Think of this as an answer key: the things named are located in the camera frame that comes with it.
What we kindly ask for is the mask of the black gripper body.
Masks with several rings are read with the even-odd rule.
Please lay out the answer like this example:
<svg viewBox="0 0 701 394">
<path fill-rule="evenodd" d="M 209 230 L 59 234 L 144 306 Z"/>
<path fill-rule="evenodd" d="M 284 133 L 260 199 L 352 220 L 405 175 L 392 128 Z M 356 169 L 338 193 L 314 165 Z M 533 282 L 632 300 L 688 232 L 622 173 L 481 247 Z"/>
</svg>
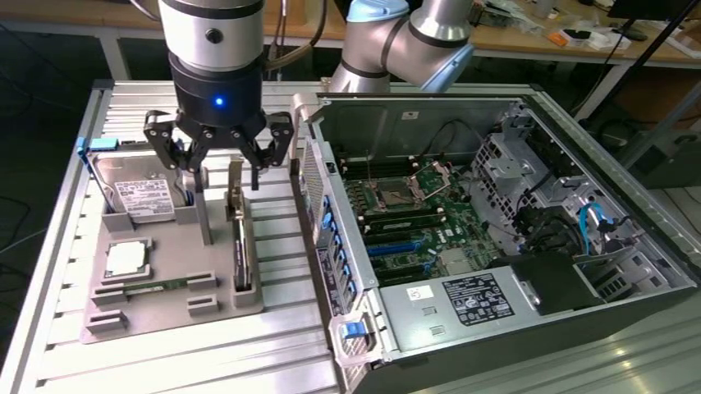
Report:
<svg viewBox="0 0 701 394">
<path fill-rule="evenodd" d="M 206 71 L 168 54 L 180 117 L 185 130 L 209 127 L 248 139 L 265 128 L 261 109 L 262 58 L 232 71 Z"/>
</svg>

